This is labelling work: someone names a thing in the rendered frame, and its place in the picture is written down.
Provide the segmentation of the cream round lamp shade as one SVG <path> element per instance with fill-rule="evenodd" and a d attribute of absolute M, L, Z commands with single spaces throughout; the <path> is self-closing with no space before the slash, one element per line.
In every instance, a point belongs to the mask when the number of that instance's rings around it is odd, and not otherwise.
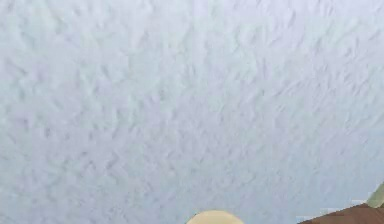
<path fill-rule="evenodd" d="M 186 224 L 244 224 L 244 222 L 227 211 L 207 210 L 197 213 Z"/>

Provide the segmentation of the brown wooden table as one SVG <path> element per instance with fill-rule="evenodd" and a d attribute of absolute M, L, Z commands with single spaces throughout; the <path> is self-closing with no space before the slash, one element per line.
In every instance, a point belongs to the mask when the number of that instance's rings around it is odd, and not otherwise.
<path fill-rule="evenodd" d="M 372 208 L 367 204 L 360 204 L 299 224 L 384 224 L 384 207 Z"/>

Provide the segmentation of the pale green object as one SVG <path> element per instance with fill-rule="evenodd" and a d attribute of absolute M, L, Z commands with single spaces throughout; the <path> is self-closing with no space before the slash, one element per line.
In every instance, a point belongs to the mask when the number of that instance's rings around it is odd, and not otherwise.
<path fill-rule="evenodd" d="M 377 189 L 371 194 L 366 204 L 371 208 L 384 207 L 384 182 L 382 182 Z"/>

